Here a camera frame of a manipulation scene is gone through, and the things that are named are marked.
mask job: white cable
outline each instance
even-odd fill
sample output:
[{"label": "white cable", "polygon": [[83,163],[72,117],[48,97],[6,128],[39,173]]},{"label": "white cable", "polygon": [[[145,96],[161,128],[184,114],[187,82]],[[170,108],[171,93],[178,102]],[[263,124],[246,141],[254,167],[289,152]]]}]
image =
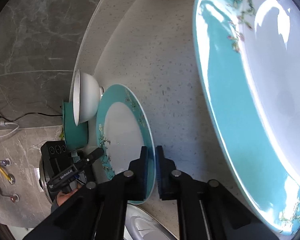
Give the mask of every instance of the white cable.
[{"label": "white cable", "polygon": [[5,135],[1,135],[0,138],[6,137],[6,136],[12,134],[13,132],[15,132],[19,128],[19,125],[17,123],[14,123],[14,122],[4,122],[3,124],[4,124],[4,126],[6,126],[8,124],[13,124],[13,125],[16,125],[17,127],[15,129],[13,129],[11,132],[9,132],[9,133],[7,133]]}]

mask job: human hand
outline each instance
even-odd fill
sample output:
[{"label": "human hand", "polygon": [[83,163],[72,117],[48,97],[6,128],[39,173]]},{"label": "human hand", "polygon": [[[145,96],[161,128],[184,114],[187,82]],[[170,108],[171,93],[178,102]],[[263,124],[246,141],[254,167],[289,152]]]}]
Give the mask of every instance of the human hand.
[{"label": "human hand", "polygon": [[81,188],[81,184],[78,183],[77,188],[75,188],[73,191],[65,194],[62,191],[60,191],[57,195],[57,204],[58,206],[61,206],[68,198],[70,198],[74,193],[78,191],[79,188]]}]

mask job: white bowl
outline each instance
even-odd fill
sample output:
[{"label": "white bowl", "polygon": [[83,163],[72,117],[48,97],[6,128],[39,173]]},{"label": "white bowl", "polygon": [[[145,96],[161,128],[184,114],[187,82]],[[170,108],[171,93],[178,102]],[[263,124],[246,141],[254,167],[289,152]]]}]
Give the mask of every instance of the white bowl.
[{"label": "white bowl", "polygon": [[95,116],[103,88],[95,78],[77,70],[73,88],[73,114],[75,125],[86,122]]}]

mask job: teal pot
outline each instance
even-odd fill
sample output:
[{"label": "teal pot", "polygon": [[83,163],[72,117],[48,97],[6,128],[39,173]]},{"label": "teal pot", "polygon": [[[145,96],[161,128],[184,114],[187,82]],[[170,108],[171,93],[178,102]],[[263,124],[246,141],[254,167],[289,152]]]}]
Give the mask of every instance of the teal pot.
[{"label": "teal pot", "polygon": [[73,103],[63,102],[63,133],[67,150],[76,150],[88,144],[88,122],[75,125],[73,115]]}]

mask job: marble wall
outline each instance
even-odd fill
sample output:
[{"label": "marble wall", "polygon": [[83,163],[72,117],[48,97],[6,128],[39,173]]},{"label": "marble wall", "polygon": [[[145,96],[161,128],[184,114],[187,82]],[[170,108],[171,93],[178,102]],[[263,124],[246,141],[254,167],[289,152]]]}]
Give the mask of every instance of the marble wall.
[{"label": "marble wall", "polygon": [[[9,0],[0,13],[0,111],[61,112],[68,100],[75,60],[99,0]],[[31,115],[23,128],[61,124]]]},{"label": "marble wall", "polygon": [[[10,158],[5,167],[16,179],[11,185],[0,174],[0,188],[4,195],[16,193],[19,202],[0,196],[0,223],[15,227],[33,228],[50,214],[50,203],[39,186],[36,168],[41,158],[40,147],[49,140],[58,140],[62,126],[17,130],[12,136],[0,139],[0,160]],[[0,135],[10,130],[0,131]]]}]

